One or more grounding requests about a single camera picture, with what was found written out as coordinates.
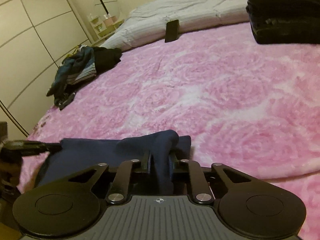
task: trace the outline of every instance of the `folded black towel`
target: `folded black towel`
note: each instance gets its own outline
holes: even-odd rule
[[[140,194],[170,195],[173,193],[173,184],[170,181],[169,153],[174,150],[178,159],[189,159],[191,138],[179,137],[175,131],[167,130],[122,140],[63,139],[61,145],[63,149],[50,155],[41,166],[38,186],[98,163],[117,167],[126,160],[142,159],[145,151],[149,151],[156,176],[147,185],[137,185],[137,191]]]
[[[248,0],[246,9],[259,44],[320,43],[320,0]]]
[[[320,0],[248,0],[247,10],[255,17],[320,17]]]

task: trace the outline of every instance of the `round mirror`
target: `round mirror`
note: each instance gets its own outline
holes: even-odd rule
[[[119,19],[120,7],[118,0],[94,0],[94,12],[101,19],[104,19],[104,15],[115,16]]]

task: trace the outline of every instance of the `small shelf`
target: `small shelf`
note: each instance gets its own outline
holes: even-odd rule
[[[92,24],[93,27],[98,27],[99,25],[102,25],[103,23],[96,23],[96,24]]]
[[[98,21],[98,20],[99,20],[99,16],[97,16],[97,17],[95,17],[95,18],[91,19],[91,20],[90,20],[90,22],[95,22],[95,21]]]
[[[95,17],[94,19],[89,19],[89,22],[94,32],[98,36],[98,41],[100,41],[112,36],[116,32],[116,29],[119,28],[122,23],[124,23],[124,20],[117,20],[115,23],[107,27],[99,16]]]

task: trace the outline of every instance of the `metal screw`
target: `metal screw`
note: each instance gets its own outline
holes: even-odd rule
[[[108,199],[113,202],[121,201],[121,200],[123,200],[123,198],[124,198],[124,196],[119,193],[114,193],[114,194],[111,194],[108,196]]]
[[[204,201],[209,201],[211,200],[211,196],[207,193],[200,193],[198,195],[196,195],[196,199],[201,201],[201,202],[204,202]]]

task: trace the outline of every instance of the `circular pad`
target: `circular pad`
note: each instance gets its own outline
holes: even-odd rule
[[[51,194],[41,197],[36,202],[38,211],[45,215],[59,215],[72,208],[73,200],[66,195]]]
[[[92,225],[99,216],[100,202],[84,184],[51,183],[21,195],[12,213],[26,234],[62,238]]]
[[[292,236],[302,226],[306,208],[296,195],[275,188],[262,194],[230,190],[220,200],[218,212],[230,228],[249,238]]]
[[[258,216],[271,217],[283,210],[283,204],[276,197],[257,195],[247,200],[247,208]]]

